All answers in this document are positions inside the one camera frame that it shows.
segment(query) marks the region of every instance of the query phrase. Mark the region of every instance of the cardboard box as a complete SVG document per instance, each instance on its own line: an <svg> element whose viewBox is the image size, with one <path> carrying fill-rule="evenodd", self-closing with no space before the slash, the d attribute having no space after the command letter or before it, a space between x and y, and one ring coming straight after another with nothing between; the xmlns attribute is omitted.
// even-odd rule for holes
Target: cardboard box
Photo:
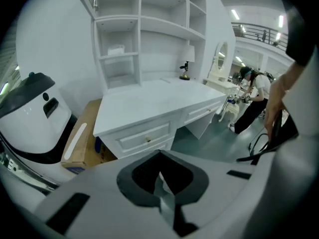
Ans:
<svg viewBox="0 0 319 239"><path fill-rule="evenodd" d="M99 138L93 136L101 101L98 99L87 104L65 145L61 165L72 173L79 174L88 167L117 159Z"/></svg>

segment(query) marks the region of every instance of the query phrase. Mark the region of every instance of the white bookshelf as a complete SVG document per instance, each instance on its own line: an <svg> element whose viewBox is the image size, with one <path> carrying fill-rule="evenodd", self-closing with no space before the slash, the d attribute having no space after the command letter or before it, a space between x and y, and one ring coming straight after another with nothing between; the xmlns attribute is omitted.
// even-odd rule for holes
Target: white bookshelf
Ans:
<svg viewBox="0 0 319 239"><path fill-rule="evenodd" d="M141 86L142 79L180 74L183 61L178 57L188 42L195 46L196 63L191 66L201 66L206 0L95 0L98 10L87 1L104 94ZM113 45L123 45L124 52L109 54Z"/></svg>

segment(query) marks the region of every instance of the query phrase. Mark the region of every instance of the railing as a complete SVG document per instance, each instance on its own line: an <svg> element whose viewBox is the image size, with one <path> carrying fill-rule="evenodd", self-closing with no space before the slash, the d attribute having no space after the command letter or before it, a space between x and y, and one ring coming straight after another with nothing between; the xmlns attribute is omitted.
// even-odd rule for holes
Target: railing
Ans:
<svg viewBox="0 0 319 239"><path fill-rule="evenodd" d="M278 30L249 23L232 22L235 36L261 41L283 51L287 48L288 36Z"/></svg>

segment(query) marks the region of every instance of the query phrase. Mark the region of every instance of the white shirt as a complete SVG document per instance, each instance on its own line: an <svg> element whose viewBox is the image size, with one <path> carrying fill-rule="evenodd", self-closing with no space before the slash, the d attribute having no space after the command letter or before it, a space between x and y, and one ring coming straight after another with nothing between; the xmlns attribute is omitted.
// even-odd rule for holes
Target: white shirt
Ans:
<svg viewBox="0 0 319 239"><path fill-rule="evenodd" d="M264 98L269 99L269 91L270 91L271 82L266 75L258 75L253 82L253 86L257 89L263 89Z"/></svg>

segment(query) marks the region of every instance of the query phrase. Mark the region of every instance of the person's hand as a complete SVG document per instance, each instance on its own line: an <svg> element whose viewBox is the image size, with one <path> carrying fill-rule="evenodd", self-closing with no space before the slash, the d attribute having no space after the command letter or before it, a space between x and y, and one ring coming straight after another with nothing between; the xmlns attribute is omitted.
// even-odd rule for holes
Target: person's hand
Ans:
<svg viewBox="0 0 319 239"><path fill-rule="evenodd" d="M286 91L283 85L283 78L280 77L278 80L274 81L270 87L269 99L266 105L266 115L265 115L265 128L268 134L268 141L272 140L273 124L277 119L280 110L285 109L283 104L283 97Z"/></svg>

